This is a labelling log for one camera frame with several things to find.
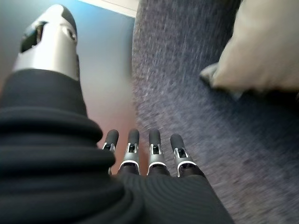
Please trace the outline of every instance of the beige cushion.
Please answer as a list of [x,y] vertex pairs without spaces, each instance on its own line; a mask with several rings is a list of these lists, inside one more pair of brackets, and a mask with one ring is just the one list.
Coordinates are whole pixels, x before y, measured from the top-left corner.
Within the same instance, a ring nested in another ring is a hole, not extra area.
[[299,0],[244,0],[218,64],[214,88],[299,91]]

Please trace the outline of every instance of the prosthetic hand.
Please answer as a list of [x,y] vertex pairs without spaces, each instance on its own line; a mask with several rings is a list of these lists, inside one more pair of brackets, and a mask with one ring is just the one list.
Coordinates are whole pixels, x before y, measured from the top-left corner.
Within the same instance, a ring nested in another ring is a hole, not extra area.
[[129,133],[118,175],[118,132],[103,150],[79,83],[77,31],[54,5],[27,29],[0,98],[0,220],[3,224],[231,224],[182,138],[171,136],[178,177],[167,169],[160,133],[149,132],[147,177],[139,172],[139,132]]
[[[111,130],[108,132],[103,149],[115,152],[118,140],[118,131]],[[139,175],[139,132],[136,129],[130,131],[128,136],[128,145],[126,148],[124,160],[120,165],[118,174],[132,173]],[[203,172],[194,163],[191,156],[187,153],[182,137],[179,134],[171,136],[171,147],[174,154],[174,162],[177,168],[177,177],[189,175],[201,175]],[[161,147],[160,132],[157,129],[149,131],[149,168],[147,175],[166,175],[170,176],[164,153]]]

